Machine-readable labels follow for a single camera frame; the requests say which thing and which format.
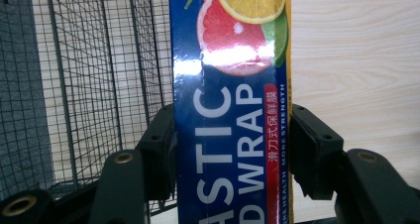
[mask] red label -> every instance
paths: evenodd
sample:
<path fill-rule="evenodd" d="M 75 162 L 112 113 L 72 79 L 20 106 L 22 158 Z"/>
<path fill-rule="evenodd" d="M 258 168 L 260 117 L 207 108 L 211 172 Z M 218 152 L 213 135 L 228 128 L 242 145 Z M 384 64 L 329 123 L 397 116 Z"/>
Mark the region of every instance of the red label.
<path fill-rule="evenodd" d="M 267 223 L 278 223 L 279 214 L 279 137 L 278 91 L 274 84 L 264 87 L 266 208 Z"/>

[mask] metal wire rack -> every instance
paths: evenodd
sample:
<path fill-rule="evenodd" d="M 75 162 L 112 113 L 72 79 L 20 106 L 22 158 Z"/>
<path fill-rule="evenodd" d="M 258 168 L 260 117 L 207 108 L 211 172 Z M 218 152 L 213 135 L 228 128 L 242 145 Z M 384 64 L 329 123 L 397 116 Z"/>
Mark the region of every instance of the metal wire rack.
<path fill-rule="evenodd" d="M 0 199 L 60 198 L 132 149 L 172 101 L 169 37 L 167 0 L 1 0 Z"/>

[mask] gray fabric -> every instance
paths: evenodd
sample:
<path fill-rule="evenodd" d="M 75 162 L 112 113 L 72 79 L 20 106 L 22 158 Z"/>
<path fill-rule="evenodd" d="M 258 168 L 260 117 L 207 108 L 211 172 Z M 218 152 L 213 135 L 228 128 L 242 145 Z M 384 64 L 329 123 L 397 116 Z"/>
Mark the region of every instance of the gray fabric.
<path fill-rule="evenodd" d="M 0 0 L 0 199 L 53 184 L 31 0 Z"/>

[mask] wire grid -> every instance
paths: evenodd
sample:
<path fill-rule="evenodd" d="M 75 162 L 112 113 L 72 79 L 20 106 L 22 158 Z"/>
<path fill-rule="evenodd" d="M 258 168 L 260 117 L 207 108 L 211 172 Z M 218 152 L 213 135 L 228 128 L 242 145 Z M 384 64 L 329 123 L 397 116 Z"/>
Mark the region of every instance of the wire grid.
<path fill-rule="evenodd" d="M 0 197 L 40 187 L 60 198 L 96 180 L 106 158 L 132 149 L 159 108 L 172 102 L 168 2 L 2 3 L 0 13 L 21 18 L 22 26 L 14 27 L 10 19 L 0 21 L 8 25 L 0 29 L 1 119 L 2 124 L 12 123 L 0 130 Z M 32 42 L 16 40 L 27 35 Z M 22 53 L 17 50 L 20 44 Z M 34 58 L 23 56 L 28 49 L 34 51 Z M 34 61 L 31 68 L 25 67 L 28 60 Z M 10 71 L 22 71 L 25 76 Z M 26 84 L 19 81 L 27 78 L 33 78 L 35 85 L 26 87 L 29 95 L 24 97 L 22 87 Z M 20 131 L 17 125 L 21 120 L 15 115 L 20 107 L 13 99 L 22 107 L 27 97 L 31 103 L 40 103 L 40 111 L 32 117 L 39 116 L 44 123 L 25 113 L 21 120 L 26 127 Z M 31 125 L 37 126 L 34 137 L 39 141 L 30 145 L 35 151 L 26 152 L 25 158 L 25 150 L 16 150 L 15 143 L 24 140 L 29 144 L 34 139 L 28 137 Z M 34 154 L 39 157 L 35 163 L 21 161 L 32 161 Z M 28 174 L 20 174 L 17 168 L 27 169 Z"/>

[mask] yellow lemon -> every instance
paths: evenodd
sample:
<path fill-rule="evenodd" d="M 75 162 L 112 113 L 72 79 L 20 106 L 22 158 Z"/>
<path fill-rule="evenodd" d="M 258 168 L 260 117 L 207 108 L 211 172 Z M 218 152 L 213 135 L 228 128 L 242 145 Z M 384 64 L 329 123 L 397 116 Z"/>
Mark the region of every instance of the yellow lemon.
<path fill-rule="evenodd" d="M 249 24 L 270 22 L 281 14 L 285 0 L 220 0 L 235 19 Z"/>

